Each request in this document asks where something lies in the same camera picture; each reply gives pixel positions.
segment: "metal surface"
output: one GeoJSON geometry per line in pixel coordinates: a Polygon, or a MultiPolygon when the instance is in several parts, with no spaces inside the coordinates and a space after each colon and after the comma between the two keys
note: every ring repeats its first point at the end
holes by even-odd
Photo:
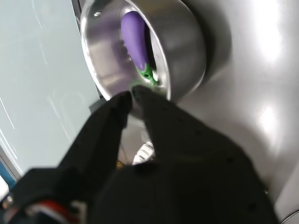
{"type": "Polygon", "coordinates": [[[14,198],[12,195],[8,195],[6,198],[3,199],[2,207],[4,209],[8,209],[14,204],[14,198]]]}
{"type": "Polygon", "coordinates": [[[299,162],[294,169],[292,175],[285,183],[285,186],[277,201],[275,202],[275,210],[280,220],[292,219],[286,221],[286,223],[298,223],[299,216],[295,215],[294,211],[299,209],[299,162]]]}
{"type": "Polygon", "coordinates": [[[0,19],[0,156],[18,179],[59,163],[99,96],[70,0],[1,0],[0,19]]]}
{"type": "Polygon", "coordinates": [[[284,224],[284,223],[287,223],[288,222],[288,220],[290,220],[292,217],[294,217],[295,215],[297,215],[299,213],[299,210],[297,210],[297,211],[295,211],[295,212],[293,212],[293,213],[291,213],[290,215],[288,215],[280,224],[284,224]]]}
{"type": "Polygon", "coordinates": [[[113,0],[104,9],[87,1],[81,15],[82,46],[90,73],[106,100],[141,78],[121,37],[121,18],[138,11],[152,40],[159,84],[152,86],[176,101],[200,84],[206,68],[206,49],[195,17],[179,0],[113,0]],[[102,11],[95,18],[95,13],[102,11]]]}
{"type": "Polygon", "coordinates": [[[101,13],[102,13],[101,11],[95,12],[95,13],[93,14],[93,16],[94,16],[94,17],[99,17],[99,16],[101,15],[101,13]]]}
{"type": "MultiPolygon", "coordinates": [[[[208,66],[179,106],[244,148],[275,202],[299,159],[299,2],[184,3],[203,28],[208,66]]],[[[142,132],[130,125],[123,134],[128,162],[142,132]]]]}

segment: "white object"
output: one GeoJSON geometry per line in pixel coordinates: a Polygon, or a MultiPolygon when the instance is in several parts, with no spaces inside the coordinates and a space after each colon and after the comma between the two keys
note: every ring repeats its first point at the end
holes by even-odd
{"type": "Polygon", "coordinates": [[[144,163],[151,160],[155,156],[155,150],[151,142],[145,143],[134,157],[133,165],[144,163]]]}
{"type": "Polygon", "coordinates": [[[8,185],[4,181],[4,179],[0,176],[0,201],[3,199],[3,197],[8,193],[8,185]]]}

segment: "metal bowl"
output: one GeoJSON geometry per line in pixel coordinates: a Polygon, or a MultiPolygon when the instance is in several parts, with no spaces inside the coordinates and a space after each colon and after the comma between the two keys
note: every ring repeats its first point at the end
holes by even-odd
{"type": "MultiPolygon", "coordinates": [[[[198,87],[206,68],[199,24],[180,0],[89,0],[81,15],[82,47],[89,71],[106,100],[143,84],[178,101],[198,87]],[[137,11],[150,30],[158,85],[142,78],[121,35],[124,14],[137,11]]],[[[138,109],[133,110],[138,117],[138,109]]]]}

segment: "red wire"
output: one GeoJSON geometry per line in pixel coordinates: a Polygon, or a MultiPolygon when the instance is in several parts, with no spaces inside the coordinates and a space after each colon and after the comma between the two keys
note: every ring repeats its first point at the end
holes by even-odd
{"type": "Polygon", "coordinates": [[[78,219],[76,217],[72,216],[67,209],[65,209],[62,205],[60,205],[55,201],[44,200],[38,202],[37,204],[51,208],[52,210],[58,212],[63,217],[67,218],[67,220],[69,220],[70,222],[78,222],[78,219]]]}

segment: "purple eggplant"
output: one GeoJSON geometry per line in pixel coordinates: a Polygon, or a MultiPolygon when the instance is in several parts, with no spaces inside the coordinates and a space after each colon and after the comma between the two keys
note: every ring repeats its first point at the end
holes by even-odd
{"type": "Polygon", "coordinates": [[[145,43],[145,28],[146,23],[138,12],[132,11],[122,17],[121,34],[132,61],[143,77],[150,80],[152,84],[157,84],[149,63],[145,43]]]}

